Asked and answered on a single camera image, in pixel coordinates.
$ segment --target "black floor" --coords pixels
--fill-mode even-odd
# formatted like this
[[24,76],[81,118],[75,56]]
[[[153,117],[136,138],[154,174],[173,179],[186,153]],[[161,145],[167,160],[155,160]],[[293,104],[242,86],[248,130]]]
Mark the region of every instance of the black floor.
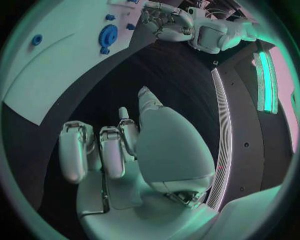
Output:
[[[182,114],[196,127],[217,162],[219,115],[213,79],[186,44],[157,41],[134,54],[93,88],[70,120],[90,124],[98,133],[103,126],[116,126],[118,109],[125,106],[130,118],[138,123],[137,94],[144,85],[165,106]],[[61,174],[57,145],[49,161],[44,187],[39,213],[66,237],[84,239],[76,216],[77,186],[67,183]]]

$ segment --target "glowing green light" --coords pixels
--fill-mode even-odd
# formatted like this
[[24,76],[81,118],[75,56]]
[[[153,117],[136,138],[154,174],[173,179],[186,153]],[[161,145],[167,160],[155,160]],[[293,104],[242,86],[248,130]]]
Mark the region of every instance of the glowing green light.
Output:
[[264,79],[264,110],[272,111],[272,83],[271,75],[269,70],[269,65],[267,61],[266,54],[264,52],[259,53],[261,65],[263,69],[263,79]]

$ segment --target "white panel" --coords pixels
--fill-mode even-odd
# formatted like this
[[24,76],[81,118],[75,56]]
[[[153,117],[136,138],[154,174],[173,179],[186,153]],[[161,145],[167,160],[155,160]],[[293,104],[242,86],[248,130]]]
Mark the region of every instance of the white panel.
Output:
[[[24,39],[13,60],[8,77],[13,84],[4,102],[15,112],[39,125],[60,95],[81,75],[99,62],[129,46],[144,0],[135,8],[107,4],[100,0],[65,0],[40,22]],[[116,20],[105,19],[107,14]],[[108,24],[118,28],[118,39],[100,54],[99,33]],[[42,34],[33,47],[31,39]]]

